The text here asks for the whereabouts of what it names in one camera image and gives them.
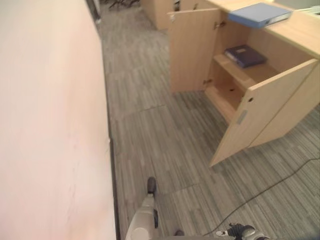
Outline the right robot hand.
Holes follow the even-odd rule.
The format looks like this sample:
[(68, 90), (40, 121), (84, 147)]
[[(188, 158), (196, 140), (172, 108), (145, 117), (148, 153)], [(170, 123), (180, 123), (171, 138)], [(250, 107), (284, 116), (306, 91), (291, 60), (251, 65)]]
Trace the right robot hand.
[(236, 223), (236, 224), (231, 223), (227, 230), (216, 231), (215, 234), (218, 237), (234, 237), (234, 238), (241, 239), (243, 236), (244, 228), (245, 226), (240, 223)]

